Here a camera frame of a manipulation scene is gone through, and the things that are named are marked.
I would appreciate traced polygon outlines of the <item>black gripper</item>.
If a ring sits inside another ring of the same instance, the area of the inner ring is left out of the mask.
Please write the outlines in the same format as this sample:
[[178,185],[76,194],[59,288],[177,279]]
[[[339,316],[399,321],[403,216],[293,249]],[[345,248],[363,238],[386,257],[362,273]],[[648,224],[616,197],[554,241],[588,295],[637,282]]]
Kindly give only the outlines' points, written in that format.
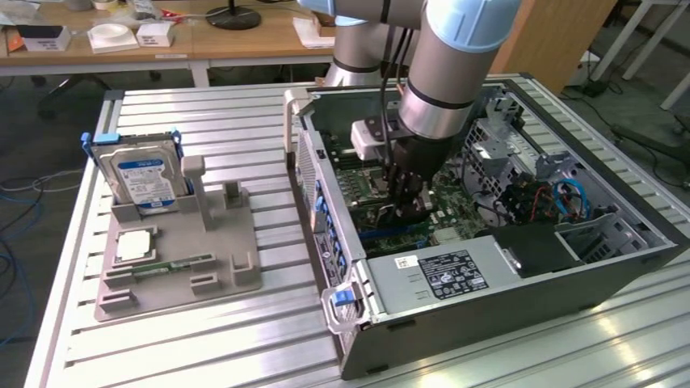
[[393,146],[393,162],[387,167],[389,198],[401,214],[421,213],[415,204],[425,188],[443,166],[451,152],[451,138],[433,140],[421,136],[401,137]]

